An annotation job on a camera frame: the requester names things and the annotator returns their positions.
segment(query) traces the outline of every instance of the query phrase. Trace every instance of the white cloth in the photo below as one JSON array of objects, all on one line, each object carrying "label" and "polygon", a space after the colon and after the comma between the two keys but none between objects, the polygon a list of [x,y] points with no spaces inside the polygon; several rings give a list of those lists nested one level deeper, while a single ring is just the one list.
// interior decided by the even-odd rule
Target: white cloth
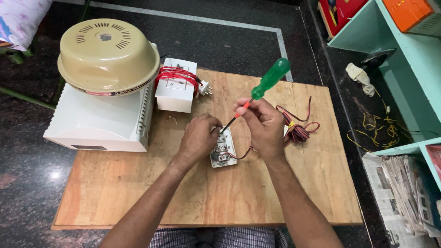
[{"label": "white cloth", "polygon": [[0,41],[26,51],[52,0],[0,0]]},{"label": "white cloth", "polygon": [[346,72],[352,80],[358,81],[363,85],[363,91],[366,95],[370,97],[374,95],[375,87],[370,83],[367,73],[362,68],[356,67],[353,63],[349,63],[346,67]]}]

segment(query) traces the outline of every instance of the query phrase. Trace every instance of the orange box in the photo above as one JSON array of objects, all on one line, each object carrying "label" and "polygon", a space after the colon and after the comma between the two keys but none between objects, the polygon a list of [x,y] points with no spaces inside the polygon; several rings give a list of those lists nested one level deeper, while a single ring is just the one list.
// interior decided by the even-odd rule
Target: orange box
[{"label": "orange box", "polygon": [[383,0],[401,32],[441,36],[441,13],[433,0]]}]

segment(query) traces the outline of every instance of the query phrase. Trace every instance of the hand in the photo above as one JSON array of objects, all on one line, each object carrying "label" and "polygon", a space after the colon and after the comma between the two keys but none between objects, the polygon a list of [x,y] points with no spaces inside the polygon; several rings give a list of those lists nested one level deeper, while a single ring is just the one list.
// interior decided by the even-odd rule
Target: hand
[{"label": "hand", "polygon": [[187,171],[197,162],[209,155],[217,144],[217,137],[222,123],[209,114],[193,118],[185,127],[179,151],[174,160],[184,166]]},{"label": "hand", "polygon": [[251,131],[251,145],[265,162],[285,159],[283,145],[284,117],[265,99],[252,101],[249,108],[242,107],[250,98],[241,98],[233,110],[241,115]]}]

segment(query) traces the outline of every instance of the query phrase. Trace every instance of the black granite floor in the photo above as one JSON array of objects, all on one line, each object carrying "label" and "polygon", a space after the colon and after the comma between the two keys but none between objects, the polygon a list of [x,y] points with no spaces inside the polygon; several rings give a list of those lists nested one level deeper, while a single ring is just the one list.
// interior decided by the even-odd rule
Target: black granite floor
[{"label": "black granite floor", "polygon": [[[246,0],[102,0],[136,8],[194,15],[281,29],[294,82],[330,88],[342,135],[350,129],[345,99],[337,87],[341,67],[364,54],[324,46],[312,5],[299,7]],[[0,85],[48,100],[59,74],[56,59],[62,34],[76,23],[81,6],[54,2],[37,34],[36,54],[23,65],[0,57]],[[199,67],[263,76],[280,57],[276,32],[171,17],[90,7],[86,19],[114,18],[137,26],[158,44],[161,54],[190,60]],[[329,60],[334,53],[337,60]],[[0,94],[0,244],[2,247],[96,247],[107,230],[50,229],[75,151],[42,138],[52,110]],[[360,160],[360,151],[344,140],[365,225],[334,227],[345,247],[384,247],[385,234]]]}]

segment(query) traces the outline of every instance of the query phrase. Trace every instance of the green screwdriver handle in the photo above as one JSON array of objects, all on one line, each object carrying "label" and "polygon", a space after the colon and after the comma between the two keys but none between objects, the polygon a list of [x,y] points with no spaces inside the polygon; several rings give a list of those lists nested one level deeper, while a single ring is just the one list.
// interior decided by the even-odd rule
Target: green screwdriver handle
[{"label": "green screwdriver handle", "polygon": [[265,91],[271,89],[291,69],[291,63],[285,58],[278,59],[260,80],[260,84],[251,91],[251,98],[259,100]]}]

